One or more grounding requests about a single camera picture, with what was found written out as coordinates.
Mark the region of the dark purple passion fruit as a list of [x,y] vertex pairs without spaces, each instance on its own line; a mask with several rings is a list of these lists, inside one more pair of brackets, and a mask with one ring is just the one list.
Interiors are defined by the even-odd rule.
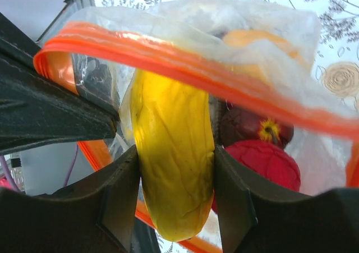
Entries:
[[228,110],[220,122],[220,140],[224,146],[242,140],[261,140],[284,149],[293,134],[293,126],[240,107]]

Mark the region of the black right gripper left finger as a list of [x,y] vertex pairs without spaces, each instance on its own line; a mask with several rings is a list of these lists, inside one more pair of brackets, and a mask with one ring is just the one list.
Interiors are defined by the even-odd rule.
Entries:
[[2,252],[129,252],[139,189],[135,147],[51,195],[1,189]]

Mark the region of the clear zip top bag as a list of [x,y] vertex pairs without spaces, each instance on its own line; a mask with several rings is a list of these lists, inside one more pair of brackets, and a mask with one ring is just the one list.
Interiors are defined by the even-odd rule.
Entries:
[[[155,27],[149,24],[145,25],[145,31],[110,31],[84,18],[87,10],[92,8],[95,7],[76,12],[59,33],[43,45],[34,57],[34,67],[38,74],[117,116],[113,138],[79,143],[95,170],[117,160],[131,147],[136,148],[130,93],[139,70],[157,73],[207,92],[210,123],[210,99],[214,98],[283,124],[350,141],[358,148],[358,113],[314,80],[311,71],[308,77],[328,92],[335,104],[347,109],[347,114],[324,107],[306,107],[283,95],[274,84],[269,86],[252,77],[233,73],[225,64],[233,62],[239,52],[221,39],[216,45],[211,45],[213,36],[209,36],[207,42],[188,43],[178,25],[170,29],[174,39],[155,35]],[[155,20],[155,26],[159,24],[160,21]],[[214,140],[214,146],[222,145]],[[213,190],[211,210],[202,230],[187,240],[168,241],[153,225],[145,204],[140,171],[135,215],[156,230],[156,236],[167,244],[168,252],[224,252],[214,173]]]

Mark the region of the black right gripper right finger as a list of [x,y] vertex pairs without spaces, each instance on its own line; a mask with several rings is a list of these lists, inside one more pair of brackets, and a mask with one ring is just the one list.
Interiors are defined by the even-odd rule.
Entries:
[[277,185],[215,148],[215,200],[224,252],[357,252],[358,189],[317,196]]

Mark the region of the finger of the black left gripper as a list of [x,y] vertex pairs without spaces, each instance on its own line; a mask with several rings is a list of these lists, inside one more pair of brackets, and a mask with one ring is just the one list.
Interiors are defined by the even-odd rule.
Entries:
[[105,111],[33,66],[37,46],[1,16],[1,154],[116,134],[114,112]]

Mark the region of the red fruit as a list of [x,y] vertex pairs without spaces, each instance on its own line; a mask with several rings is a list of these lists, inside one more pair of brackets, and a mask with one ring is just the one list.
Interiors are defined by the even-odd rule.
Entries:
[[236,161],[277,185],[298,192],[301,173],[296,161],[283,149],[261,140],[242,140],[221,146]]

